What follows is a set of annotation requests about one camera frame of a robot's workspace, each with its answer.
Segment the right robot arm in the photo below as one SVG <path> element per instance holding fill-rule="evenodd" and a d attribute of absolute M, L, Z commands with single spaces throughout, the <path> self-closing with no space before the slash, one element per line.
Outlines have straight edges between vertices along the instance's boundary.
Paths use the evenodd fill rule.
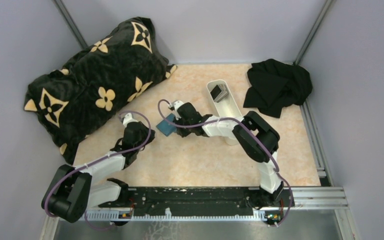
<path fill-rule="evenodd" d="M 257 162 L 259 187 L 274 194 L 281 189 L 283 181 L 278 176 L 276 162 L 280 135 L 258 113 L 249 111 L 240 117 L 201 115 L 190 102 L 177 100 L 170 104 L 175 112 L 173 123 L 177 134 L 202 137 L 225 137 L 237 141 L 244 152 Z"/>

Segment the blue leather card holder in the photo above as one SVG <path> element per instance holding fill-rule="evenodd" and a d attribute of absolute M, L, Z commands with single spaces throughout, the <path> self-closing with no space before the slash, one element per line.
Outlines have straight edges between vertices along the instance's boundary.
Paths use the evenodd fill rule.
<path fill-rule="evenodd" d="M 169 114 L 167 117 L 167 120 L 169 122 L 173 122 L 173 120 L 175 119 L 175 115 L 173 113 Z M 169 124 L 167 121 L 165 121 L 164 119 L 158 123 L 156 125 L 156 128 L 166 137 L 168 137 L 169 135 L 171 135 L 172 133 L 175 133 L 176 130 L 177 130 L 177 127 L 172 125 L 172 124 Z"/>

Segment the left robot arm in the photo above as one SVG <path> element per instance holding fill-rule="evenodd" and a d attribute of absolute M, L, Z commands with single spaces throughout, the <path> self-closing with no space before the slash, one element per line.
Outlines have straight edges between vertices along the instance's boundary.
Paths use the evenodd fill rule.
<path fill-rule="evenodd" d="M 60 166 L 42 199 L 42 209 L 74 223 L 90 208 L 128 205 L 128 184 L 109 176 L 129 167 L 140 150 L 155 139 L 155 133 L 140 121 L 127 123 L 122 138 L 104 160 L 94 165 Z"/>

